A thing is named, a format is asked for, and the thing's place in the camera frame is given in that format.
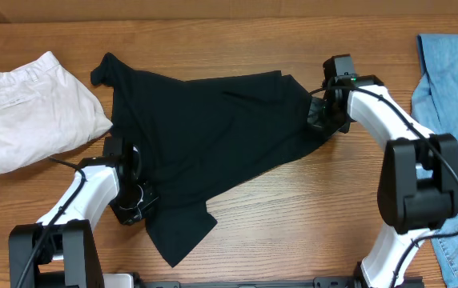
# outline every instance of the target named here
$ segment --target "wooden floor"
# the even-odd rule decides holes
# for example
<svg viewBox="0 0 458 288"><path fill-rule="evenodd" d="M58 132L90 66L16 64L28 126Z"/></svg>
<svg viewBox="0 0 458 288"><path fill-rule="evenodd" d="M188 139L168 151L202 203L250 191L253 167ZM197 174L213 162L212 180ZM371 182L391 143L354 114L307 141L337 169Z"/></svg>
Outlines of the wooden floor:
<svg viewBox="0 0 458 288"><path fill-rule="evenodd" d="M112 89L90 72L110 51L128 65L183 80L282 70L308 90L322 62L352 54L360 74L382 79L407 111L420 79L416 35L458 33L458 16L283 18L0 25L0 71L51 50L111 114ZM78 162L102 152L90 142L57 157ZM144 223L120 226L110 210L94 237L104 272L138 271L147 281L312 279L351 274L382 222L376 189L382 151L359 124L306 158L275 168L208 202L219 224L174 269ZM45 214L73 171L47 161L0 175L0 287L9 287L7 239L17 224ZM46 266L58 269L58 265ZM408 269L444 286L428 243Z"/></svg>

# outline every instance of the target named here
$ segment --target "black garment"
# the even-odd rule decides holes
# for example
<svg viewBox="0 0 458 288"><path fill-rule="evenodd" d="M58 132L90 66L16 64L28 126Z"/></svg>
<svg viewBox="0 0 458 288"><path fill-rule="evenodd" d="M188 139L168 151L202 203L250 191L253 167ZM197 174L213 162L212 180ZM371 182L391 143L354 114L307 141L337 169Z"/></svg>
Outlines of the black garment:
<svg viewBox="0 0 458 288"><path fill-rule="evenodd" d="M160 195L147 232L177 265L216 225L206 200L320 147L307 125L308 92L280 71L179 81L106 54L92 84L114 87L111 129L139 147Z"/></svg>

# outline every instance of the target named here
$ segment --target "crumpled white cloth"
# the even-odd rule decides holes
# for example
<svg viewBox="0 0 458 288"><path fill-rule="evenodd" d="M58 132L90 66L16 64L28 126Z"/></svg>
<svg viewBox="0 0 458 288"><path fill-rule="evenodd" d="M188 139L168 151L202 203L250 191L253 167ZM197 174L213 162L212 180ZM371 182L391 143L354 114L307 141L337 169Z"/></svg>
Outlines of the crumpled white cloth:
<svg viewBox="0 0 458 288"><path fill-rule="evenodd" d="M51 52L0 73L0 174L103 135L99 100Z"/></svg>

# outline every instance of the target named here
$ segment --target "wall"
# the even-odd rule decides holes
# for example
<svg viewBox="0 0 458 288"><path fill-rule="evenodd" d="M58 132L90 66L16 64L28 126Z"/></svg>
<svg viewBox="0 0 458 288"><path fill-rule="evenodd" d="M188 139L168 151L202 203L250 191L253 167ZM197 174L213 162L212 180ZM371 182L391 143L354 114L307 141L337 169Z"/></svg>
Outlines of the wall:
<svg viewBox="0 0 458 288"><path fill-rule="evenodd" d="M0 0L0 22L458 14L458 0Z"/></svg>

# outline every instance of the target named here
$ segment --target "black cord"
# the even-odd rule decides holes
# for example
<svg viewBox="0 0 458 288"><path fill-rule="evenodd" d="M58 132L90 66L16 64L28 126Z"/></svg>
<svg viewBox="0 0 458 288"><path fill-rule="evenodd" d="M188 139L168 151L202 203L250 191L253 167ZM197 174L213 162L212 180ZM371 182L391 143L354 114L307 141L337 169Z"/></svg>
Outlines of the black cord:
<svg viewBox="0 0 458 288"><path fill-rule="evenodd" d="M67 207L73 202L73 200L78 196L79 191L83 188L83 185L86 182L86 176L85 173L81 170L80 167L76 166L75 164L65 162L62 160L58 160L52 157L49 157L49 159L52 162L57 162L59 164L69 166L70 168L75 169L82 175L82 179L79 182L78 188L73 192L73 194L66 200L65 203L63 203L63 206L60 206L58 208L58 212L54 215L54 217L51 219L51 221L47 224L46 228L44 228L44 231L42 232L41 236L38 238L37 242L35 243L34 249L31 251L30 257L28 258L28 261L26 262L26 265L24 266L23 271L21 272L21 276L19 276L18 284L15 286L16 288L22 288L22 284L24 283L24 279L28 275L28 272L30 271L30 268L33 266L33 263L37 256L40 254L42 246L44 245L45 241L50 236L51 232L51 227L58 221L58 219L65 213L67 210Z"/></svg>
<svg viewBox="0 0 458 288"><path fill-rule="evenodd" d="M391 110L393 110L393 112L395 112L396 115L398 115L398 117L400 118L400 120L405 124L405 126L410 130L412 131L412 133L414 133L416 136L418 136L422 141L425 142L425 144L427 145L428 149L430 149L431 152L433 152L434 156L441 162L443 163L443 166L448 170L448 172L450 173L450 175L452 176L452 178L457 182L457 185L458 185L458 176L456 175L455 171L450 167L450 165L448 164L448 162L446 161L446 159L444 159L444 157L439 153L439 151L428 141L428 139L426 139L416 128L414 128L414 126L412 125L412 123L410 123L405 117L404 115L398 110L398 108L396 108L396 106L394 106L391 102L389 102L387 99L385 99L384 97L382 97L382 95L378 95L378 94L375 94L371 91L368 91L368 90L365 90L365 89L361 89L361 88L356 88L356 87L346 87L346 86L330 86L330 87L324 87L324 88L320 88L320 89L317 89L317 90L314 90L312 92L310 92L309 94L310 95L313 95L313 94L316 94L316 93L319 93L321 91L325 91L325 90L350 90L350 91L357 91L357 92L361 92L361 93L364 93L364 94L367 94L369 96L372 96L373 98L377 98L379 101L382 101L384 102L387 106L389 106L389 108L391 108ZM407 249L404 251L404 253L402 254L400 260L398 261L398 264L396 265L396 268L395 270L393 271L393 279L391 281L391 288L393 288L395 286L395 283L396 283L396 279L398 278L398 274L400 273L400 269L402 267L402 265L404 264L404 261L405 259L407 258L408 254L411 252L412 248L413 247L419 247L419 242L421 241L424 241L424 240L428 240L428 239L434 239L434 238L450 238L450 237L453 237L453 236L457 236L458 235L458 231L455 231L455 232L452 232L452 233L448 233L448 234L432 234L432 235L429 235L429 236L423 236L423 237L419 237L419 238L416 238L415 240L412 240L411 244L407 247Z"/></svg>

